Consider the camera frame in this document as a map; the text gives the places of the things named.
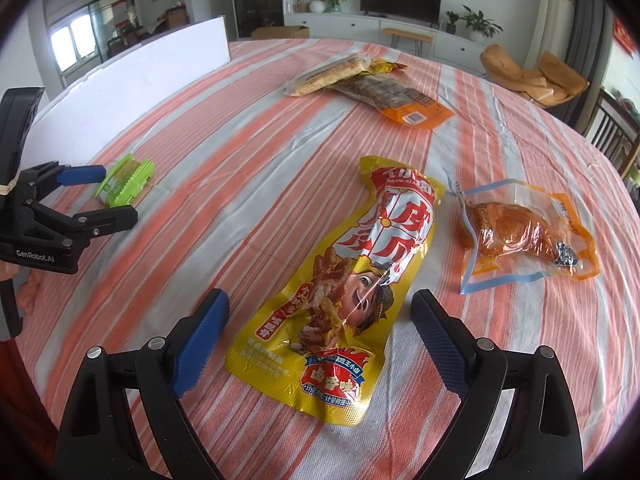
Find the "operator hand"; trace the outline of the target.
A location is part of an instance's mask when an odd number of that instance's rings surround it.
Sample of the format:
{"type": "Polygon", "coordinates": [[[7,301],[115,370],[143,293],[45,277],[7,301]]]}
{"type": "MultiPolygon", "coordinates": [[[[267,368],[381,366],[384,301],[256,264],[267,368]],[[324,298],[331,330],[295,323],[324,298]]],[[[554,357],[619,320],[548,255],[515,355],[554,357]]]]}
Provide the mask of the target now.
{"type": "Polygon", "coordinates": [[[0,263],[0,278],[2,281],[13,281],[17,307],[25,314],[32,315],[43,272],[38,269],[22,268],[13,263],[2,262],[0,263]]]}

